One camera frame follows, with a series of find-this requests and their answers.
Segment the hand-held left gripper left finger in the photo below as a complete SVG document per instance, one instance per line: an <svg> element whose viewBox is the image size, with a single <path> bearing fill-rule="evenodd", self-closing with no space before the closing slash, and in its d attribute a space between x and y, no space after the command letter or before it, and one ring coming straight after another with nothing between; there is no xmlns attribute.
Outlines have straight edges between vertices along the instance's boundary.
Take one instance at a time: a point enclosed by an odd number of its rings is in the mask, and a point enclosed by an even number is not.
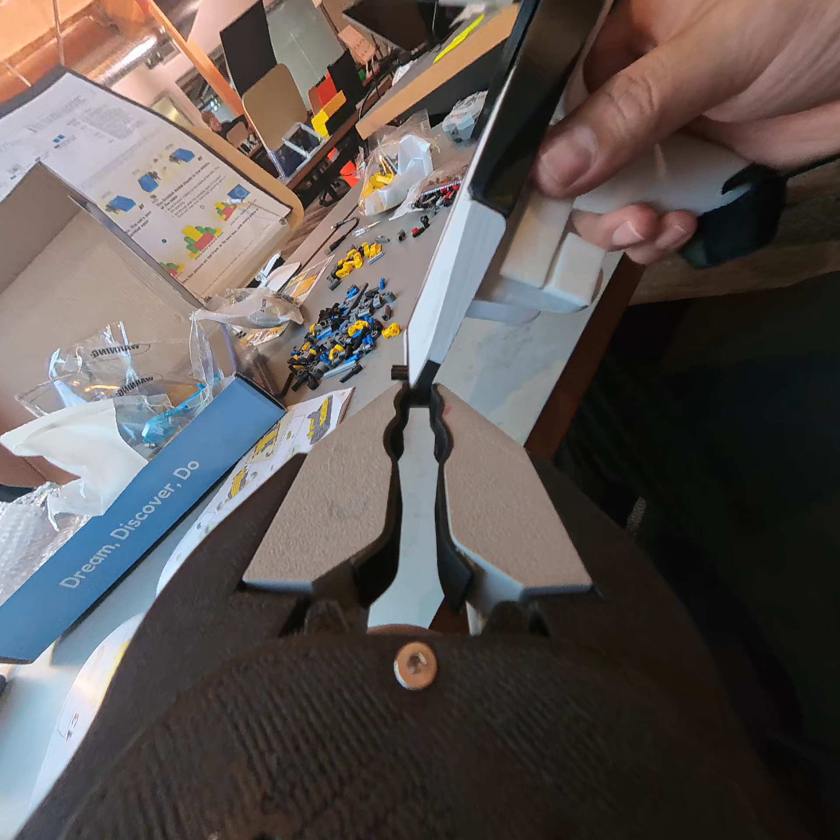
<svg viewBox="0 0 840 840"><path fill-rule="evenodd" d="M344 607L369 607L387 590L400 550L407 392L393 384L313 446L244 583Z"/></svg>

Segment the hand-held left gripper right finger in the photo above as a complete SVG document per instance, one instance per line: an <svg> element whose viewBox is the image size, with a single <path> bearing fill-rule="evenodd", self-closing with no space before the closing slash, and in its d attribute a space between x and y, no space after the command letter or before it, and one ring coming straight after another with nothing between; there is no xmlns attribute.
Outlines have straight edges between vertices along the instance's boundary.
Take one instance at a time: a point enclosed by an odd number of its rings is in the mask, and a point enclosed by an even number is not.
<svg viewBox="0 0 840 840"><path fill-rule="evenodd" d="M437 568L458 612L588 592L593 581L527 451L456 394L434 385Z"/></svg>

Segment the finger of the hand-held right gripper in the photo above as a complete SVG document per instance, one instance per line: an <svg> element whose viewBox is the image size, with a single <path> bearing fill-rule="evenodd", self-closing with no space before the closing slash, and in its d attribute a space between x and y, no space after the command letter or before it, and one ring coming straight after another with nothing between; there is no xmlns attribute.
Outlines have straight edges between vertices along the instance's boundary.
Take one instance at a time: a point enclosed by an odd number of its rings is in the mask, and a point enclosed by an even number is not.
<svg viewBox="0 0 840 840"><path fill-rule="evenodd" d="M408 382L426 396L505 233L504 216L469 196L451 208L406 330Z"/></svg>

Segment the person's right hand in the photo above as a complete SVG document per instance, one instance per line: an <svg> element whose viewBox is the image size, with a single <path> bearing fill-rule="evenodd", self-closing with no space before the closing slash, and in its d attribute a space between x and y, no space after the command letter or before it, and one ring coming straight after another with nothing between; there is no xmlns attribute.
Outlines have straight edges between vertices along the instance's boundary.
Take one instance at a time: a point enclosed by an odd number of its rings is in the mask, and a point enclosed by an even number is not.
<svg viewBox="0 0 840 840"><path fill-rule="evenodd" d="M532 167L547 196L589 193L681 130L796 170L838 155L839 2L620 2L583 79Z"/></svg>

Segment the building instruction booklet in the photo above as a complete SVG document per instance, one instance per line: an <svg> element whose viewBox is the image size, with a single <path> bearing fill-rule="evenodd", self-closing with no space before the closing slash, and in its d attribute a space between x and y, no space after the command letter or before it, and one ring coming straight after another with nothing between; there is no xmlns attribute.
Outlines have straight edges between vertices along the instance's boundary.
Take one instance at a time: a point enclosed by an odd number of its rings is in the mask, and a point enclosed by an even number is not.
<svg viewBox="0 0 840 840"><path fill-rule="evenodd" d="M115 617L106 619L92 639L98 646L91 649L71 683L56 725L50 733L44 760L38 772L29 809L45 796L78 749L95 718L115 669L124 655L153 599L211 531L233 512L244 506L258 488L264 485L288 460L307 454L313 445L327 436L340 423L353 389L331 392L293 406L289 414L269 432L237 464L222 482L189 528L178 527L181 540L166 557L151 558L153 572L159 572L156 586L151 573L143 572L140 589L121 604Z"/></svg>

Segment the clear bag of red parts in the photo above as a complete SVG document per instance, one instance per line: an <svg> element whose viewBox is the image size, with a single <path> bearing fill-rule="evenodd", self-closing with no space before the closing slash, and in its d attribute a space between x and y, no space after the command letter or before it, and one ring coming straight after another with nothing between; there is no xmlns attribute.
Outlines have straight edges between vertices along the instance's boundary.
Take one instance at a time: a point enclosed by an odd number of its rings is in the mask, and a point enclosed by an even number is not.
<svg viewBox="0 0 840 840"><path fill-rule="evenodd" d="M418 211L448 206L457 195L467 169L465 164L449 164L425 176L406 197L408 209Z"/></svg>

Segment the cluster of yellow black parts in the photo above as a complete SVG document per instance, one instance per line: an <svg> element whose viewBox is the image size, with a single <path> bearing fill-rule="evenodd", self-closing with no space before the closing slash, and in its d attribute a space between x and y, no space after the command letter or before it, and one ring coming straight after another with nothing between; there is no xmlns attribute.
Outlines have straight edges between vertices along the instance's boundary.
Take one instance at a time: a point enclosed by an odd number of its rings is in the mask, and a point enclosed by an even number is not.
<svg viewBox="0 0 840 840"><path fill-rule="evenodd" d="M390 242L387 237L378 237L373 242L363 242L360 247L352 247L347 255L339 260L336 268L331 272L329 289L334 291L339 284L356 270L368 265L383 256L383 245Z"/></svg>

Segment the wooden edged table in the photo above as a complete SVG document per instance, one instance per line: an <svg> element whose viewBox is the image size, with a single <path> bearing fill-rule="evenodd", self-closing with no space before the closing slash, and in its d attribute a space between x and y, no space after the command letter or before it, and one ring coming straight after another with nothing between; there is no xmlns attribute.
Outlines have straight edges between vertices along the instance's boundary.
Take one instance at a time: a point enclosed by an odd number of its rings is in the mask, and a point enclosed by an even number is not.
<svg viewBox="0 0 840 840"><path fill-rule="evenodd" d="M363 140L397 119L417 111L427 115L446 114L457 101L486 90L495 75L508 37L518 15L511 3L488 12L479 25L462 41L437 59L427 53L393 84L356 124Z"/></svg>

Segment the clear bag with yellow parts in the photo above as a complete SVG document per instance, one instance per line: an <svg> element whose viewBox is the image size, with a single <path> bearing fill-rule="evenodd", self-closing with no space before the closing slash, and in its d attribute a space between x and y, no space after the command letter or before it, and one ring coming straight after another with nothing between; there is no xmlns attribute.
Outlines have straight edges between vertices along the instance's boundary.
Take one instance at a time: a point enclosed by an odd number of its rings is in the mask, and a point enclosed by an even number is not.
<svg viewBox="0 0 840 840"><path fill-rule="evenodd" d="M433 171L433 144L424 134L408 133L379 143L364 165L358 207L363 216L399 207L411 189Z"/></svg>

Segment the pile of mixed building pieces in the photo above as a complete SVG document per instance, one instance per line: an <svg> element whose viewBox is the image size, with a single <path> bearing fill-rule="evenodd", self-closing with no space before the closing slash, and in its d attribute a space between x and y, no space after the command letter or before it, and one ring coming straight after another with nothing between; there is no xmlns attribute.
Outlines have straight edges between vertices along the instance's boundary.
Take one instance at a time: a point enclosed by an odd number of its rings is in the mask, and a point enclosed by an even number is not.
<svg viewBox="0 0 840 840"><path fill-rule="evenodd" d="M395 304L396 294L381 278L375 286L353 285L344 298L322 309L290 352L281 395L304 387L316 391L326 381L346 384L361 373L364 362L386 340L382 331L397 322Z"/></svg>

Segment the small yellow picture leaflet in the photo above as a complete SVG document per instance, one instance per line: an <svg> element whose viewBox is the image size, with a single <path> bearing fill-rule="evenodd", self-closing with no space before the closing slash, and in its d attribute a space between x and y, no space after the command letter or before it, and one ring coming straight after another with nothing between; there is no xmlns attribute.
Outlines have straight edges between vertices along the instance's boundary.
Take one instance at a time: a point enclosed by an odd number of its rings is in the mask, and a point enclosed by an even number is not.
<svg viewBox="0 0 840 840"><path fill-rule="evenodd" d="M285 299L292 301L296 306L301 307L312 289L317 285L321 277L330 273L335 261L335 256L321 259L317 263L310 264L306 269L301 270L296 276L280 289L279 294Z"/></svg>

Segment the blue kit box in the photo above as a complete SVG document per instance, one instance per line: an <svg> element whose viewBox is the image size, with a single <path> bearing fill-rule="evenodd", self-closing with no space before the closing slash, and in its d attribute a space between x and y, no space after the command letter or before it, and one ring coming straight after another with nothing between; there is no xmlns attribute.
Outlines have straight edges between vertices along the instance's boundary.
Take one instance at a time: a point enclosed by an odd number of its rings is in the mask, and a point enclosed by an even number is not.
<svg viewBox="0 0 840 840"><path fill-rule="evenodd" d="M100 600L286 414L237 375L1 607L1 661L30 664Z"/></svg>

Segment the blue curved plastic part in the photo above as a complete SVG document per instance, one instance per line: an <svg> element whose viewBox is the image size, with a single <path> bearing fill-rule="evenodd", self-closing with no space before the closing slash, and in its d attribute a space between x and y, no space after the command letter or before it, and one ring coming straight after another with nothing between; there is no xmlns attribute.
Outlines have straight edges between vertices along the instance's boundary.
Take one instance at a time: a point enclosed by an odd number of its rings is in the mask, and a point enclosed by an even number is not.
<svg viewBox="0 0 840 840"><path fill-rule="evenodd" d="M205 404L203 392L198 391L178 406L154 415L143 426L143 443L155 449L167 445L204 409Z"/></svg>

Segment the colourful block stack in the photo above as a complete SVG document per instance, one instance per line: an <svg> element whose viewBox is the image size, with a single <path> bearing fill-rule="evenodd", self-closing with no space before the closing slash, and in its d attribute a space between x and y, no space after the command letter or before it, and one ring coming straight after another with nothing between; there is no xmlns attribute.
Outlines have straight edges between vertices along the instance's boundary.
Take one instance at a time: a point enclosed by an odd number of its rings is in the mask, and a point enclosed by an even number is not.
<svg viewBox="0 0 840 840"><path fill-rule="evenodd" d="M356 112L352 96L337 87L336 82L327 75L309 91L311 104L311 126L316 133L326 139L353 117Z"/></svg>

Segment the crumpled clear plastic bag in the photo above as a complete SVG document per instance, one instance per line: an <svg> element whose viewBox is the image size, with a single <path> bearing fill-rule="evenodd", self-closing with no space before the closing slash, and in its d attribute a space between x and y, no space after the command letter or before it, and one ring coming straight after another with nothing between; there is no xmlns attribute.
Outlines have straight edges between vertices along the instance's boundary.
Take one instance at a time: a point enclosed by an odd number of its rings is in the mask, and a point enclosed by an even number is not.
<svg viewBox="0 0 840 840"><path fill-rule="evenodd" d="M290 324L303 324L298 301L267 287L226 289L195 310L191 320L227 325L254 347L278 339Z"/></svg>

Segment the brown board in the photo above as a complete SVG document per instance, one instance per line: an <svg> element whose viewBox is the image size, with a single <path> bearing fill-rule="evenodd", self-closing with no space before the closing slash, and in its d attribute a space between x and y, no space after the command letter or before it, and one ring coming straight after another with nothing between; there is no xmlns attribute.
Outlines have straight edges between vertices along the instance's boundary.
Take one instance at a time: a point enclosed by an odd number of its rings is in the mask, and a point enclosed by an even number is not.
<svg viewBox="0 0 840 840"><path fill-rule="evenodd" d="M309 118L308 105L283 64L274 66L241 99L248 120L269 153L279 149L289 130Z"/></svg>

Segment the white paper sheet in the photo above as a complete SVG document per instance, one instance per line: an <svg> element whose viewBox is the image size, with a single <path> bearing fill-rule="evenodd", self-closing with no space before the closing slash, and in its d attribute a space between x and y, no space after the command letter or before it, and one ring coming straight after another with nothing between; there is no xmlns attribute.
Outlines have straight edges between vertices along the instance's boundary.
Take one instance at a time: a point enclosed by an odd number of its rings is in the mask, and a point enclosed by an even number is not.
<svg viewBox="0 0 840 840"><path fill-rule="evenodd" d="M123 439L119 400L69 406L5 432L2 445L15 456L36 456L77 476L48 503L53 514L95 517L108 510L148 459Z"/></svg>

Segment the clear bag of kit parts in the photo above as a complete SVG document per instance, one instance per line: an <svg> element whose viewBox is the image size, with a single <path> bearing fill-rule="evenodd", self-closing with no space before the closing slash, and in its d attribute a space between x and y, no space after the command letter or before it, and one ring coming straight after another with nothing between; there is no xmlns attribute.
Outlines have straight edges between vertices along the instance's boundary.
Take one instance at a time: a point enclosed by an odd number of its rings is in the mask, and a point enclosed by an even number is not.
<svg viewBox="0 0 840 840"><path fill-rule="evenodd" d="M122 322L109 324L75 346L55 350L41 382L16 394L15 400L36 417L62 408L117 398L119 431L135 451L151 459L162 448L142 441L146 422L203 392L206 404L231 374L212 350L202 328L188 338L132 339Z"/></svg>

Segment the black panel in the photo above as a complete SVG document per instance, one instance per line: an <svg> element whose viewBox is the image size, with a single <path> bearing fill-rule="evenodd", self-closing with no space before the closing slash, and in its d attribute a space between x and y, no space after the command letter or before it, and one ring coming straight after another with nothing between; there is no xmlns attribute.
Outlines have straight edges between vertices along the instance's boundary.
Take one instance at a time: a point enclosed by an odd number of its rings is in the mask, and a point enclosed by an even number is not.
<svg viewBox="0 0 840 840"><path fill-rule="evenodd" d="M219 37L230 79L237 94L243 98L249 89L277 66L264 3L254 2L220 30Z"/></svg>

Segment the bubble wrap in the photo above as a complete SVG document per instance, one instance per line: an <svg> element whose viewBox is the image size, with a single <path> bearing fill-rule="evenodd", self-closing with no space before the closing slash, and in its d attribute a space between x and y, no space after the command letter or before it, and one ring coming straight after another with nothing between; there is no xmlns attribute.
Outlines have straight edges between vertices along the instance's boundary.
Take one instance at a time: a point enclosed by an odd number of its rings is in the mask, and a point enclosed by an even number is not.
<svg viewBox="0 0 840 840"><path fill-rule="evenodd" d="M1 502L1 603L14 594L90 519L76 513L49 511L59 486L48 482L25 488Z"/></svg>

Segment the printed building blocks sheet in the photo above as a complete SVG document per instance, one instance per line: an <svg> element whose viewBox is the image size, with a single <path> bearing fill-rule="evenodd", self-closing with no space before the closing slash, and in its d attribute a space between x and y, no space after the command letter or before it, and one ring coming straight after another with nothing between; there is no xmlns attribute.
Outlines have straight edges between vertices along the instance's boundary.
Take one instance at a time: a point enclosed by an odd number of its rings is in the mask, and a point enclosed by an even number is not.
<svg viewBox="0 0 840 840"><path fill-rule="evenodd" d="M225 140L70 70L2 106L2 198L41 163L183 295L244 287L297 222L293 197Z"/></svg>

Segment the cardboard box lid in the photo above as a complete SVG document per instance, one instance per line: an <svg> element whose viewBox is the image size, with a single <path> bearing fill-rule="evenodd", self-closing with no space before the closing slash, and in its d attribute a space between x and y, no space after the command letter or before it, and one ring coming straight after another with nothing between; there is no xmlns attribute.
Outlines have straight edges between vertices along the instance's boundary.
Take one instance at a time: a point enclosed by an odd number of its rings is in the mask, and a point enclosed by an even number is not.
<svg viewBox="0 0 840 840"><path fill-rule="evenodd" d="M15 400L57 349L122 322L142 341L188 338L204 305L183 295L97 208L43 164L1 206L1 431L36 418ZM202 324L226 373L276 396L265 360L226 325Z"/></svg>

